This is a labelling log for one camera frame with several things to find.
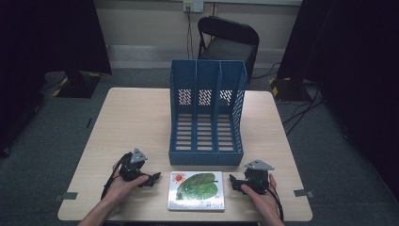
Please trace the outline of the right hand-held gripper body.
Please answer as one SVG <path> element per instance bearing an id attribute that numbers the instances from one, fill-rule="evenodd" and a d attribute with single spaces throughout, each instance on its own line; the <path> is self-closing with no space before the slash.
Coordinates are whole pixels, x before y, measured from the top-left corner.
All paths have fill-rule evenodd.
<path id="1" fill-rule="evenodd" d="M 269 170 L 274 167 L 263 162 L 263 160 L 256 159 L 245 164 L 247 168 L 245 174 L 245 185 L 249 186 L 257 194 L 265 194 L 270 190 L 272 185 L 269 182 Z"/>

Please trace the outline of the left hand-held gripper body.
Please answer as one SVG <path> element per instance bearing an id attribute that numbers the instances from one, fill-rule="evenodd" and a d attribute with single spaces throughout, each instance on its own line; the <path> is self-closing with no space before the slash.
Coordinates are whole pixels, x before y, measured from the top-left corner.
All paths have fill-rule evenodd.
<path id="1" fill-rule="evenodd" d="M 138 178 L 141 175 L 140 169 L 147 159 L 148 157 L 138 148 L 126 153 L 120 160 L 120 177 L 126 182 Z"/>

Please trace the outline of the leaf cover picture book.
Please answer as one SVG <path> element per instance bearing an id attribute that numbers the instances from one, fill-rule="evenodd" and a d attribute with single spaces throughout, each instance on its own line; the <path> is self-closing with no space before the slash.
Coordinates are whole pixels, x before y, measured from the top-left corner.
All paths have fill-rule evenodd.
<path id="1" fill-rule="evenodd" d="M 221 171 L 172 171 L 169 176 L 169 211 L 225 210 Z"/>

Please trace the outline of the blue three-slot file rack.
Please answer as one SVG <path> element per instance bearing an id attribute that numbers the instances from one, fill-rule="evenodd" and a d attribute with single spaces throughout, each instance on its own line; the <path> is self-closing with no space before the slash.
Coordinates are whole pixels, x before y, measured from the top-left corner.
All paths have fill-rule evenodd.
<path id="1" fill-rule="evenodd" d="M 187 59 L 171 63 L 168 154 L 172 165 L 240 164 L 246 86 L 242 61 Z"/>

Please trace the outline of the person's left hand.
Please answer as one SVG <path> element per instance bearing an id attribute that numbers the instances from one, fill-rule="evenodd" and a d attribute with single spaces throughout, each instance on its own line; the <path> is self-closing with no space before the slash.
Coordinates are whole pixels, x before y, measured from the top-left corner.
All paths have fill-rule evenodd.
<path id="1" fill-rule="evenodd" d="M 136 187 L 149 179 L 147 175 L 141 175 L 133 181 L 125 182 L 120 178 L 118 163 L 113 166 L 113 170 L 115 171 L 113 181 L 104 197 L 104 200 L 110 203 L 118 204 L 122 202 Z"/>

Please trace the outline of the person's right hand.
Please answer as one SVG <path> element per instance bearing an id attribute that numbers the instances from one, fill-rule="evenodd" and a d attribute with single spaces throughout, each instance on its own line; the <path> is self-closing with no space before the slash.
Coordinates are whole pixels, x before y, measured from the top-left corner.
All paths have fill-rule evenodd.
<path id="1" fill-rule="evenodd" d="M 253 191 L 247 185 L 242 185 L 242 189 L 252 199 L 253 203 L 256 206 L 256 209 L 258 210 L 260 215 L 263 217 L 263 221 L 267 217 L 279 216 L 279 209 L 278 209 L 277 202 L 270 193 L 260 195 L 260 194 L 256 193 L 255 191 Z"/>

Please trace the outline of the striped tape stand base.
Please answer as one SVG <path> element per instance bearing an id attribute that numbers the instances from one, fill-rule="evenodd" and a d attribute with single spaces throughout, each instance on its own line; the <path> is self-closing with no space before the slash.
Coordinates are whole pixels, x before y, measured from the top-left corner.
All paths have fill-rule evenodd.
<path id="1" fill-rule="evenodd" d="M 304 84 L 291 78 L 268 80 L 271 92 L 276 100 L 283 102 L 309 102 L 311 97 Z"/>

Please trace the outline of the black stand base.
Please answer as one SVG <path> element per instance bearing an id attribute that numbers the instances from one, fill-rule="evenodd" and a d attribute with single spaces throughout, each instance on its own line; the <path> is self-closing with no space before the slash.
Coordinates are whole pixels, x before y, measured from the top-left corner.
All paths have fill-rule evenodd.
<path id="1" fill-rule="evenodd" d="M 53 96 L 59 98 L 90 98 L 101 78 L 102 76 L 99 73 L 91 72 L 67 74 L 61 80 Z"/>

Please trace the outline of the black folding chair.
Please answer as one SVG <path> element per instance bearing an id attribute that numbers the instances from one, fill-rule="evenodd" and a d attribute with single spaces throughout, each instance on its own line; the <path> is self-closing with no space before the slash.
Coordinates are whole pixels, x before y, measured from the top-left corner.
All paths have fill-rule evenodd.
<path id="1" fill-rule="evenodd" d="M 198 30 L 198 59 L 242 60 L 250 82 L 260 43 L 255 29 L 248 24 L 206 16 L 198 21 Z"/>

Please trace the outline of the dark curtain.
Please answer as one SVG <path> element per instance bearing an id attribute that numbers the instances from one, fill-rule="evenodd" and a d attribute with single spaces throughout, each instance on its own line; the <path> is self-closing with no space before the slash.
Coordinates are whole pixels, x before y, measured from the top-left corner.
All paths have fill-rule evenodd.
<path id="1" fill-rule="evenodd" d="M 111 73 L 94 0 L 0 0 L 0 88 L 56 71 Z"/>
<path id="2" fill-rule="evenodd" d="M 399 0 L 302 0 L 278 77 L 320 85 L 399 200 Z"/>

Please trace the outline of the white wall outlet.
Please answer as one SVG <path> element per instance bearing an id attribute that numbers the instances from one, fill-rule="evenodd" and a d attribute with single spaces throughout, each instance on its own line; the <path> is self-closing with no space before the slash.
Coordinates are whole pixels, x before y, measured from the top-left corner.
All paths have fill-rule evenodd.
<path id="1" fill-rule="evenodd" d="M 183 11 L 202 13 L 204 10 L 204 3 L 198 0 L 183 0 Z"/>

